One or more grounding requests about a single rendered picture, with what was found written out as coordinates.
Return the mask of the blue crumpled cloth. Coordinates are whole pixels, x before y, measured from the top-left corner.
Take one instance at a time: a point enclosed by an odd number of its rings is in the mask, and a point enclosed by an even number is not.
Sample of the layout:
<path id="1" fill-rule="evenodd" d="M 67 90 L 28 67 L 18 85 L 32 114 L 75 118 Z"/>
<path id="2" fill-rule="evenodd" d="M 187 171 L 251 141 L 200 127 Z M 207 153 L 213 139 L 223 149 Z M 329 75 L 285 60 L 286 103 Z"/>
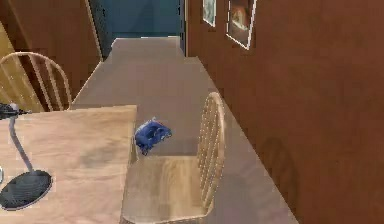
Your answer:
<path id="1" fill-rule="evenodd" d="M 171 136 L 171 129 L 159 122 L 155 117 L 140 125 L 134 135 L 135 143 L 144 156 L 147 156 L 156 144 Z"/>

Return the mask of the light wooden spindle-back chair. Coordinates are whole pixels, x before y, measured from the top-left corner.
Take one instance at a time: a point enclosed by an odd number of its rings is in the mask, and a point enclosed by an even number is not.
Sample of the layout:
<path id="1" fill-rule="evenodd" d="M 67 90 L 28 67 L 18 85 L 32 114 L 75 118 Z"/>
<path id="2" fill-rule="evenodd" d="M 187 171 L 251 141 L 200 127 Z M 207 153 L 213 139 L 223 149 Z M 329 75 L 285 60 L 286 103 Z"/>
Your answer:
<path id="1" fill-rule="evenodd" d="M 35 52 L 13 52 L 0 59 L 0 101 L 52 112 L 69 109 L 72 96 L 68 78 L 54 60 Z"/>
<path id="2" fill-rule="evenodd" d="M 195 156 L 149 156 L 128 167 L 121 224 L 205 224 L 225 161 L 220 94 L 204 103 Z"/>

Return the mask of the white-framed grey picture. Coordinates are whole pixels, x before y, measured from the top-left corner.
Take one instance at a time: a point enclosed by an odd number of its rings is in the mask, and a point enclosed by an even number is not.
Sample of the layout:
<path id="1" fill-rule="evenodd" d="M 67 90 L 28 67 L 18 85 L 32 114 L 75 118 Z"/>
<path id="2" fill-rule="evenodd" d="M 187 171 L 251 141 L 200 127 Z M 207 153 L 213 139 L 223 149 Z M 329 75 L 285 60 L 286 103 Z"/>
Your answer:
<path id="1" fill-rule="evenodd" d="M 216 0 L 203 0 L 203 20 L 210 26 L 215 26 Z"/>

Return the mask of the white-framed orange picture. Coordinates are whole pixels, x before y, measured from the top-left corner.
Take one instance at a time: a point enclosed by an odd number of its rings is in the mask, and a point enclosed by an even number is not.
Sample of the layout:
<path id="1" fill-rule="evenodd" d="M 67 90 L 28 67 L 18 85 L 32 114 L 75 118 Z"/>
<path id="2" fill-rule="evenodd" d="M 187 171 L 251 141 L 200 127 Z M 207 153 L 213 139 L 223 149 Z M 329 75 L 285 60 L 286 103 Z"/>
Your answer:
<path id="1" fill-rule="evenodd" d="M 255 20 L 257 0 L 228 0 L 226 35 L 249 50 Z"/>

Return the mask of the light wooden table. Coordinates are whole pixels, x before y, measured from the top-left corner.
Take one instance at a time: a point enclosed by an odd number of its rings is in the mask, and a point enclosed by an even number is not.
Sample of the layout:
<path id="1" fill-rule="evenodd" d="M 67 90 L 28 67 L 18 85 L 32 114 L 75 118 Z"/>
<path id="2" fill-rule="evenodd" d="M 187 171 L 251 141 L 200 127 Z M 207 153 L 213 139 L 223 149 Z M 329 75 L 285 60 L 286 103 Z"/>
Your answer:
<path id="1" fill-rule="evenodd" d="M 52 188 L 18 211 L 0 208 L 0 224 L 120 224 L 137 107 L 22 115 L 15 129 L 33 167 Z"/>

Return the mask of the black desk lamp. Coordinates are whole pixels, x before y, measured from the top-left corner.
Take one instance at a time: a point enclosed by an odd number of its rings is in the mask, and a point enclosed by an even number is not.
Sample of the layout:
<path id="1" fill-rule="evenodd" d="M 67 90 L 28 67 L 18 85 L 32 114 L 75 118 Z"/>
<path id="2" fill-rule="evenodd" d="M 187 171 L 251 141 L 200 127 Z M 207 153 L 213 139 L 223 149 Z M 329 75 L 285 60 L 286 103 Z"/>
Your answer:
<path id="1" fill-rule="evenodd" d="M 33 168 L 16 134 L 16 119 L 24 114 L 30 114 L 30 111 L 22 110 L 14 103 L 0 103 L 0 120 L 9 119 L 10 137 L 28 169 L 11 179 L 0 191 L 0 206 L 7 211 L 20 210 L 36 203 L 49 192 L 53 183 L 48 172 Z"/>

